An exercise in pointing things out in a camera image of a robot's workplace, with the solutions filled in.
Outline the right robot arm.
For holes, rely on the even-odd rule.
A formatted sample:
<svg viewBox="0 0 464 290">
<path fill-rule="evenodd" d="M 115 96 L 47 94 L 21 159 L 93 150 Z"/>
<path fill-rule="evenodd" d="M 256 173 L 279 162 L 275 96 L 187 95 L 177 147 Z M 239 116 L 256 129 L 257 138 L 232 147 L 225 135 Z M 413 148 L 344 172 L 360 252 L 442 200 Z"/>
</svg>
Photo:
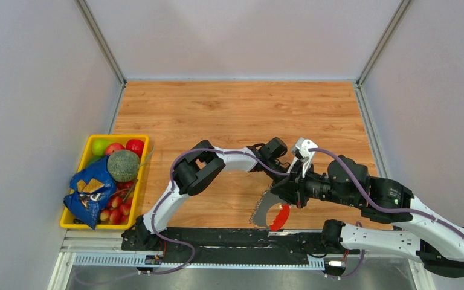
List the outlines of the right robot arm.
<svg viewBox="0 0 464 290">
<path fill-rule="evenodd" d="M 299 208 L 310 199 L 347 205 L 373 222 L 394 226 L 392 231 L 379 231 L 328 220 L 321 235 L 328 252 L 380 251 L 420 262 L 439 276 L 464 277 L 464 227 L 435 213 L 401 183 L 370 176 L 366 166 L 350 158 L 334 155 L 323 175 L 297 159 L 270 193 Z"/>
</svg>

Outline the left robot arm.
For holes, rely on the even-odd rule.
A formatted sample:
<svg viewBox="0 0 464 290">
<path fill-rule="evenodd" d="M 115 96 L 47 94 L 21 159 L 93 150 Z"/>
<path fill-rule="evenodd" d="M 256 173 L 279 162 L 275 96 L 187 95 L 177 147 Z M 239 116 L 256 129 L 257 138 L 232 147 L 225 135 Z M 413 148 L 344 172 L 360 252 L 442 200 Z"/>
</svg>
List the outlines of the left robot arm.
<svg viewBox="0 0 464 290">
<path fill-rule="evenodd" d="M 170 166 L 165 192 L 146 214 L 135 223 L 135 244 L 154 250 L 161 241 L 160 232 L 180 206 L 191 196 L 202 193 L 223 171 L 263 172 L 273 181 L 287 175 L 279 158 L 287 153 L 278 137 L 242 149 L 223 149 L 208 140 L 182 153 Z"/>
</svg>

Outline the red tomato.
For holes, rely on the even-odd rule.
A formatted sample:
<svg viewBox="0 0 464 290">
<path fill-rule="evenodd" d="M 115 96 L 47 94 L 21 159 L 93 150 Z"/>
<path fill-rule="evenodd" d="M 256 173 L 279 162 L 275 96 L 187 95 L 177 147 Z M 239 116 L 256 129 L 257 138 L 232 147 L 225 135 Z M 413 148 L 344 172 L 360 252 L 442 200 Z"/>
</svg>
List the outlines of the red tomato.
<svg viewBox="0 0 464 290">
<path fill-rule="evenodd" d="M 135 153 L 139 158 L 141 158 L 144 150 L 144 141 L 139 139 L 130 139 L 126 143 L 125 149 Z"/>
</svg>

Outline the netted melon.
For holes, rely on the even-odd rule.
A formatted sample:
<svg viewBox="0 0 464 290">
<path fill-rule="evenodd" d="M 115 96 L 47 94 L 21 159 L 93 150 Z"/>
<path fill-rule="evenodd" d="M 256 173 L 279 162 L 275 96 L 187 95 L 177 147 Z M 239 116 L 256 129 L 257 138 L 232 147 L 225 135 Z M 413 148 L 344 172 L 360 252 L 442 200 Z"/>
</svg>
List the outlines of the netted melon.
<svg viewBox="0 0 464 290">
<path fill-rule="evenodd" d="M 118 150 L 110 154 L 107 170 L 116 182 L 129 182 L 135 179 L 140 168 L 137 154 L 129 150 Z"/>
</svg>

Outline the red apple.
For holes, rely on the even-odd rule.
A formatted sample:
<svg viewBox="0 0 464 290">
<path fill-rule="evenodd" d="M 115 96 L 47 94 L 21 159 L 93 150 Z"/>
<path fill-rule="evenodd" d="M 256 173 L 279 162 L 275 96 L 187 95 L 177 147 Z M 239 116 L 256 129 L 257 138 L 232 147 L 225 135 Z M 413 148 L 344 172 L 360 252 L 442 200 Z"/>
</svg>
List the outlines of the red apple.
<svg viewBox="0 0 464 290">
<path fill-rule="evenodd" d="M 116 151 L 125 150 L 125 147 L 120 143 L 111 143 L 105 149 L 105 155 L 111 155 Z"/>
</svg>

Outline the green apple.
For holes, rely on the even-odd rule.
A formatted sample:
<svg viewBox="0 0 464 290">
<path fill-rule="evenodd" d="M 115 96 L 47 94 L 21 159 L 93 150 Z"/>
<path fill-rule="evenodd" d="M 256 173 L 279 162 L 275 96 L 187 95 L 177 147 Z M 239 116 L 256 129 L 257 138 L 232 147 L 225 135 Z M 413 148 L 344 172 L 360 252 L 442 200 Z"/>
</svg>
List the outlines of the green apple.
<svg viewBox="0 0 464 290">
<path fill-rule="evenodd" d="M 94 156 L 105 156 L 107 148 L 113 143 L 111 140 L 96 138 L 92 141 L 91 151 Z"/>
</svg>

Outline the blue snack bag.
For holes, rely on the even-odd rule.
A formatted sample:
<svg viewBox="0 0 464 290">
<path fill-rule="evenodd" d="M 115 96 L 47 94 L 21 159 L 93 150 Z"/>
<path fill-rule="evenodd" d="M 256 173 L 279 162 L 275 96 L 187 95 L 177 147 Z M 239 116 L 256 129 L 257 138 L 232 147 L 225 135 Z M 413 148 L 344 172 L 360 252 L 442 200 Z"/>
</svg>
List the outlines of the blue snack bag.
<svg viewBox="0 0 464 290">
<path fill-rule="evenodd" d="M 108 159 L 106 155 L 77 172 L 69 184 L 73 192 L 63 199 L 66 209 L 93 230 L 98 224 L 100 212 L 117 189 L 107 168 Z"/>
</svg>

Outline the yellow plastic bin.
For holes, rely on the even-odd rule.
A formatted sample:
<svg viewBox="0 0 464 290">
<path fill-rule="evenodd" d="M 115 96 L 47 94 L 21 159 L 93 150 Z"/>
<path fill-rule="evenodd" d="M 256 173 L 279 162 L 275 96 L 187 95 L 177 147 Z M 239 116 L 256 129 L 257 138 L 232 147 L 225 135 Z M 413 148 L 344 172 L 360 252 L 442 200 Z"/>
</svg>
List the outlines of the yellow plastic bin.
<svg viewBox="0 0 464 290">
<path fill-rule="evenodd" d="M 116 192 L 111 196 L 108 204 L 100 212 L 100 218 L 95 228 L 95 230 L 125 230 L 134 223 L 138 214 L 136 207 L 140 203 L 141 188 L 146 182 L 147 163 L 153 154 L 153 147 L 150 145 L 150 140 L 147 135 L 91 135 L 86 142 L 77 172 L 104 157 L 94 156 L 92 154 L 91 144 L 96 138 L 111 140 L 113 143 L 120 143 L 124 147 L 130 139 L 144 141 L 144 150 L 140 158 L 140 168 L 137 177 L 129 182 L 115 181 L 117 186 Z M 91 229 L 80 220 L 76 219 L 74 215 L 66 209 L 65 205 L 59 225 L 65 229 Z"/>
</svg>

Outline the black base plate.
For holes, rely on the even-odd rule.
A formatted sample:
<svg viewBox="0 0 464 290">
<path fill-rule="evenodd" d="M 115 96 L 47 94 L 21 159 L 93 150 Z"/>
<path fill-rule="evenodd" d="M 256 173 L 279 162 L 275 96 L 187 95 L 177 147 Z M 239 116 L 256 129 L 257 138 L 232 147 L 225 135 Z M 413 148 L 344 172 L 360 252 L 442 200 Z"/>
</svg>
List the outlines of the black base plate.
<svg viewBox="0 0 464 290">
<path fill-rule="evenodd" d="M 169 227 L 161 234 L 169 241 L 155 235 L 146 245 L 136 245 L 135 230 L 126 230 L 121 235 L 121 248 L 160 252 L 166 255 L 165 260 L 179 263 L 206 256 L 244 260 L 271 256 L 332 257 L 345 252 L 340 245 L 323 242 L 319 231 L 270 233 L 252 228 Z"/>
</svg>

